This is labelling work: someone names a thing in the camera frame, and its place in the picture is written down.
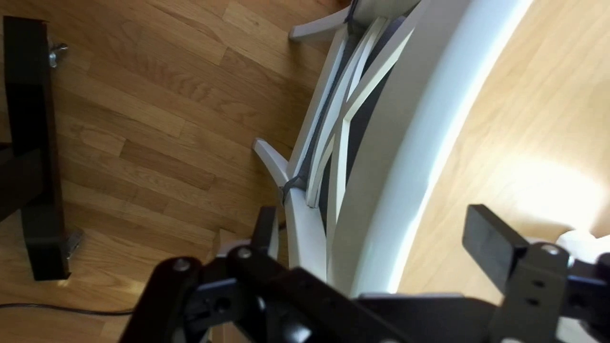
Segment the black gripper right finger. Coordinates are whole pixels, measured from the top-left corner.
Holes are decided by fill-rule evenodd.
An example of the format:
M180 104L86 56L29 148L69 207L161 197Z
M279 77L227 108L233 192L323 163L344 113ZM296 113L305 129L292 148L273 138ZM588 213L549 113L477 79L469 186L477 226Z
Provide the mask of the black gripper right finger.
M490 281L506 291L517 260L527 253L530 241L509 226L485 203L469 203L462 245L475 258Z

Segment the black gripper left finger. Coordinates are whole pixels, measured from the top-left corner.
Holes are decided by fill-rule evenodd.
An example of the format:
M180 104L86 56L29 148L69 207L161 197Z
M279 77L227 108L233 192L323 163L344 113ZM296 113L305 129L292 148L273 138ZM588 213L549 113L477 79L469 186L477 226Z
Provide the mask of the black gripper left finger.
M279 224L275 205L263 205L260 209L252 233L252 245L271 256L279 254Z

